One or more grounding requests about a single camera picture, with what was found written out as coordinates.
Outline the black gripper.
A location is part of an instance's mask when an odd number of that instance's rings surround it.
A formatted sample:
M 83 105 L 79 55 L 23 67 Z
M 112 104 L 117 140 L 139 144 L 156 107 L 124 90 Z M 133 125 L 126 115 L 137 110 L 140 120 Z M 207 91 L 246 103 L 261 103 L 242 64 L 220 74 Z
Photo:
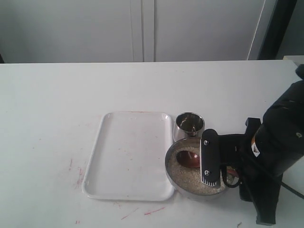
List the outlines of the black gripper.
M 220 168 L 244 168 L 249 165 L 251 134 L 219 135 L 206 129 L 200 140 L 201 182 L 209 187 L 220 185 Z

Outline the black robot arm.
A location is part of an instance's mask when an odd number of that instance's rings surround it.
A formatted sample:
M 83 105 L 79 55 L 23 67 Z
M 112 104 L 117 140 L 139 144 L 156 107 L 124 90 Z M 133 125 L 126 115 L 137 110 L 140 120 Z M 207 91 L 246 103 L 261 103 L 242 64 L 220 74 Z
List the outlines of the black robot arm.
M 200 141 L 200 175 L 215 186 L 227 166 L 251 180 L 278 177 L 304 155 L 304 66 L 300 77 L 267 109 L 262 119 L 248 118 L 244 134 L 203 132 Z

